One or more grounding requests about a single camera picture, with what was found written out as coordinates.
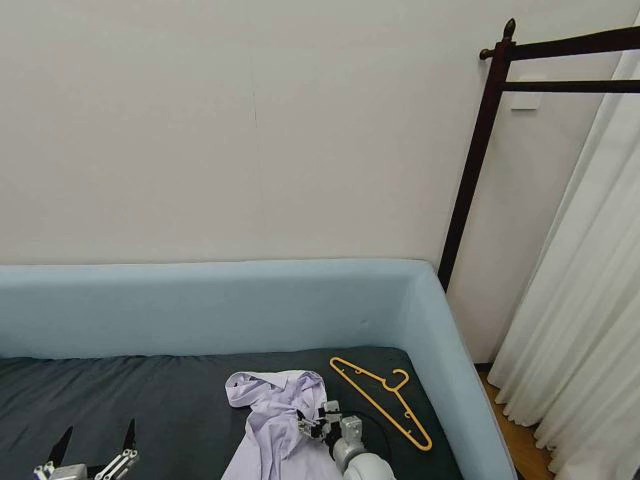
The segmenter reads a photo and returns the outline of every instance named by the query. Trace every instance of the finial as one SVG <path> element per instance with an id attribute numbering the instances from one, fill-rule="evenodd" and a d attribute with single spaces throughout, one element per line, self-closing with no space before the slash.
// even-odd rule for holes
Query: finial
<path id="1" fill-rule="evenodd" d="M 480 60 L 486 60 L 489 57 L 493 57 L 493 50 L 489 50 L 488 48 L 480 50 Z"/>
<path id="2" fill-rule="evenodd" d="M 513 37 L 513 32 L 516 31 L 516 21 L 512 18 L 504 26 L 504 38 Z"/>

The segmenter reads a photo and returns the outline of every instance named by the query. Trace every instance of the robotic hand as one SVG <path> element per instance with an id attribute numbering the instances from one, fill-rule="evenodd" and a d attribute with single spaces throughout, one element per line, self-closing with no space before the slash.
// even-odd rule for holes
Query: robotic hand
<path id="1" fill-rule="evenodd" d="M 389 464 L 364 448 L 362 420 L 357 416 L 343 418 L 336 400 L 322 404 L 318 420 L 297 413 L 298 429 L 329 446 L 329 454 L 344 480 L 395 480 Z"/>
<path id="2" fill-rule="evenodd" d="M 73 427 L 69 427 L 64 435 L 53 446 L 49 460 L 44 465 L 33 469 L 34 480 L 121 480 L 138 461 L 136 450 L 136 423 L 131 420 L 124 439 L 122 452 L 115 456 L 108 465 L 87 467 L 84 463 L 61 467 L 62 459 L 67 451 Z"/>

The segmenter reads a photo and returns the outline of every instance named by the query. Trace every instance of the lavender shirt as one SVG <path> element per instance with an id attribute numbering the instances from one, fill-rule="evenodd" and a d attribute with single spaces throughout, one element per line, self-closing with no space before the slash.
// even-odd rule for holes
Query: lavender shirt
<path id="1" fill-rule="evenodd" d="M 327 399 L 315 372 L 238 372 L 225 383 L 229 405 L 251 406 L 245 436 L 222 480 L 340 480 L 326 445 L 298 431 L 296 410 L 316 418 Z"/>

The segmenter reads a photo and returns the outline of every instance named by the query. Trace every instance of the sheer curtain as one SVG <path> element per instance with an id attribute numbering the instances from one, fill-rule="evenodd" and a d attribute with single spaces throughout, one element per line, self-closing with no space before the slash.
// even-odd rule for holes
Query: sheer curtain
<path id="1" fill-rule="evenodd" d="M 616 78 L 640 78 L 640 53 Z M 607 95 L 489 381 L 561 480 L 640 465 L 640 95 Z"/>

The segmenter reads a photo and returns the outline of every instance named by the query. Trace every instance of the orange hanger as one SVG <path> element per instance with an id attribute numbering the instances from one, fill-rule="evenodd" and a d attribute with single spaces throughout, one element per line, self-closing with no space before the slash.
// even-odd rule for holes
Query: orange hanger
<path id="1" fill-rule="evenodd" d="M 354 382 L 353 380 L 351 380 L 346 373 L 344 373 L 344 368 L 341 368 L 340 366 L 337 365 L 337 363 L 342 363 L 343 365 L 346 365 L 348 367 L 351 367 L 355 370 L 356 375 L 360 375 L 360 374 L 365 374 L 368 377 L 373 378 L 374 380 L 377 380 L 378 382 L 380 382 L 382 384 L 382 386 L 384 387 L 385 390 L 389 391 L 389 392 L 393 392 L 396 397 L 398 398 L 398 400 L 400 400 L 400 403 L 402 404 L 402 406 L 404 407 L 404 416 L 405 418 L 410 418 L 411 420 L 413 420 L 413 423 L 415 424 L 416 427 L 418 427 L 418 430 L 420 430 L 420 433 L 422 433 L 423 437 L 425 438 L 425 440 L 427 441 L 427 444 L 424 445 L 420 442 L 418 442 L 418 440 L 416 440 L 412 435 L 411 435 L 411 430 L 406 430 L 404 427 L 402 427 L 391 415 L 389 415 L 389 413 L 387 413 L 387 411 L 382 408 L 378 402 L 376 402 L 373 398 L 371 398 L 369 396 L 369 394 L 367 392 L 365 392 L 356 382 Z M 427 434 L 427 432 L 425 431 L 424 427 L 422 426 L 422 424 L 420 423 L 420 421 L 416 418 L 416 416 L 414 415 L 413 411 L 411 410 L 411 407 L 409 407 L 409 405 L 407 405 L 407 402 L 405 402 L 404 398 L 402 398 L 402 395 L 400 394 L 400 389 L 409 381 L 409 374 L 407 372 L 405 372 L 404 370 L 400 369 L 400 368 L 396 368 L 393 370 L 393 373 L 399 373 L 402 376 L 404 376 L 404 379 L 395 387 L 389 387 L 387 385 L 387 381 L 382 378 L 379 377 L 371 372 L 368 372 L 367 370 L 365 370 L 364 368 L 360 368 L 357 365 L 354 365 L 351 362 L 347 362 L 346 360 L 343 360 L 340 357 L 333 357 L 331 360 L 329 360 L 329 364 L 331 365 L 331 367 L 338 372 L 342 378 L 344 378 L 347 382 L 349 382 L 351 384 L 351 386 L 353 388 L 355 388 L 358 392 L 360 392 L 360 394 L 366 398 L 369 403 L 371 403 L 374 407 L 376 407 L 378 409 L 378 411 L 384 415 L 386 417 L 387 420 L 389 420 L 398 430 L 400 430 L 400 432 L 407 437 L 407 439 L 413 443 L 416 448 L 418 450 L 422 450 L 423 452 L 428 452 L 429 450 L 431 450 L 431 438 L 429 437 L 429 435 Z"/>

